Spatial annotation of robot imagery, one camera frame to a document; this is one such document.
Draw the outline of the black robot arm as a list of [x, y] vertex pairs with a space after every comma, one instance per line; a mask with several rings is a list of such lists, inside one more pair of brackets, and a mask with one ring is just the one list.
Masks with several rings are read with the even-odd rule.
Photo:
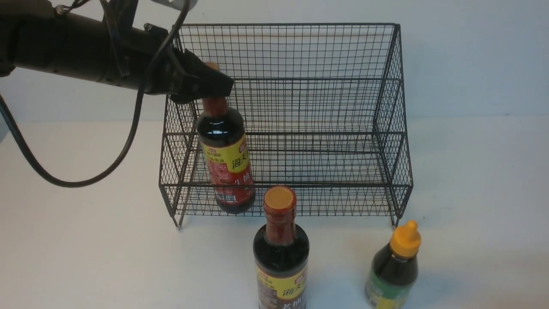
[[102, 0], [102, 20], [74, 13], [84, 0], [69, 6], [53, 6], [49, 0], [3, 0], [1, 76], [25, 68], [132, 89], [138, 92], [136, 104], [145, 95], [173, 95], [183, 104], [229, 96], [235, 83], [231, 77], [172, 45], [196, 1], [157, 3], [179, 11], [171, 30], [152, 24], [134, 28], [136, 0]]

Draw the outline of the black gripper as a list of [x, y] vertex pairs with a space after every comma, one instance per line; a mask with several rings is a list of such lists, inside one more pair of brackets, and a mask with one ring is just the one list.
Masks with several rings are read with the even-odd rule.
[[192, 51], [179, 51], [171, 38], [145, 79], [144, 93], [168, 94], [173, 102], [186, 104], [204, 98], [227, 97], [234, 84], [231, 77], [208, 66]]

